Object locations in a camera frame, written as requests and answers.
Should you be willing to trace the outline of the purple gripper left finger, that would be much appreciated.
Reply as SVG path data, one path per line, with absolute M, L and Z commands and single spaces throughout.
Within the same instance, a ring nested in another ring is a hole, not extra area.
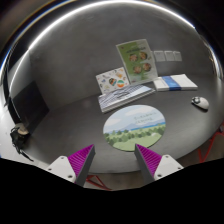
M 95 146 L 89 145 L 70 156 L 59 156 L 46 170 L 78 186 L 83 186 L 94 156 Z

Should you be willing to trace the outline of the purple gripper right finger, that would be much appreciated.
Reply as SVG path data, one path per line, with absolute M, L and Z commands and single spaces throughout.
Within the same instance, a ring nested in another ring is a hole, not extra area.
M 183 169 L 183 166 L 170 155 L 160 155 L 139 144 L 135 145 L 134 154 L 145 184 L 150 184 Z

